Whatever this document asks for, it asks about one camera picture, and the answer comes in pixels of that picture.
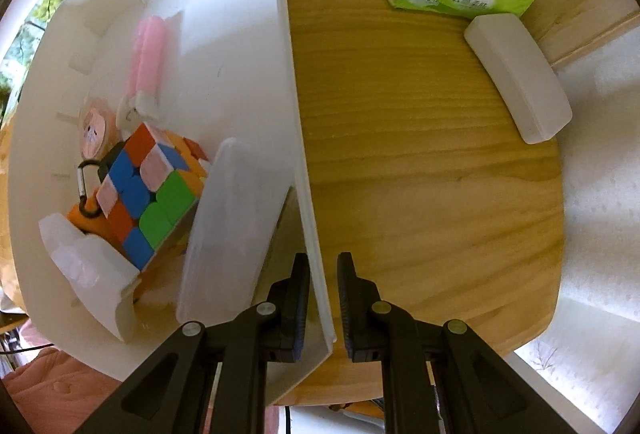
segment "white plastic block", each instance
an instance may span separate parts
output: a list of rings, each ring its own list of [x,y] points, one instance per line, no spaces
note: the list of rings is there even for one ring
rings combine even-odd
[[[53,263],[91,315],[123,342],[138,329],[133,290],[140,272],[103,238],[87,236],[62,214],[39,222],[40,235]]]
[[[553,138],[572,118],[556,74],[533,37],[511,13],[481,15],[465,39],[500,91],[522,139]]]

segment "pink sticker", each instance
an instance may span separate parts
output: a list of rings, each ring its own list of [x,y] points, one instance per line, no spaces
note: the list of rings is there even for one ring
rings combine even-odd
[[[153,125],[150,125],[147,123],[145,123],[145,125],[149,131],[149,134],[151,135],[151,137],[154,139],[156,143],[162,143],[162,145],[166,145],[172,148],[174,147],[174,144],[171,143],[168,136],[164,133],[163,130],[160,130],[157,127],[154,127]]]
[[[82,122],[80,146],[82,157],[92,159],[98,156],[106,136],[106,122],[97,109],[90,110]]]
[[[153,149],[146,155],[140,165],[140,177],[145,183],[146,188],[152,192],[158,192],[158,189],[167,179],[167,176],[173,172],[174,168],[169,163],[169,160],[162,153],[159,146],[154,146]]]
[[[102,182],[102,185],[100,185],[100,188],[95,194],[95,198],[104,215],[108,216],[111,209],[118,202],[118,191],[109,176],[107,176]]]

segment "black cable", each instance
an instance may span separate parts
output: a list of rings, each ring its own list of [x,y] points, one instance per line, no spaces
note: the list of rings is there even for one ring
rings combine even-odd
[[[286,432],[286,434],[291,434],[291,407],[286,406],[284,408],[284,416],[285,416],[286,423],[287,423],[285,425],[285,427],[286,427],[285,432]]]
[[[43,346],[36,346],[34,348],[16,349],[15,351],[0,351],[0,354],[18,354],[24,353],[25,351],[35,351],[36,349],[50,348],[51,346],[53,346],[53,344],[44,344]]]

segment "white storage box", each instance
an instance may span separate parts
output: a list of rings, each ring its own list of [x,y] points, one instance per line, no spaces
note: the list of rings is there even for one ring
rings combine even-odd
[[[10,157],[12,247],[28,313],[62,350],[119,380],[178,327],[172,310],[149,312],[130,343],[117,340],[78,302],[38,232],[38,220],[66,214],[78,200],[82,101],[91,92],[118,106],[136,26],[151,14],[163,17],[170,33],[160,127],[197,140],[212,158],[223,140],[240,138],[278,163],[296,189],[302,225],[298,215],[283,217],[289,239],[272,249],[256,298],[287,276],[296,249],[306,245],[316,304],[310,302],[301,363],[270,364],[267,400],[274,401],[328,357],[335,341],[306,172],[287,0],[65,0],[24,85]]]

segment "colorful cube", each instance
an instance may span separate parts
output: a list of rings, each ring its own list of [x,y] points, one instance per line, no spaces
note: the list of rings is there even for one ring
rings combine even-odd
[[[127,140],[96,198],[127,257],[144,270],[197,204],[207,173],[200,146],[141,124]]]

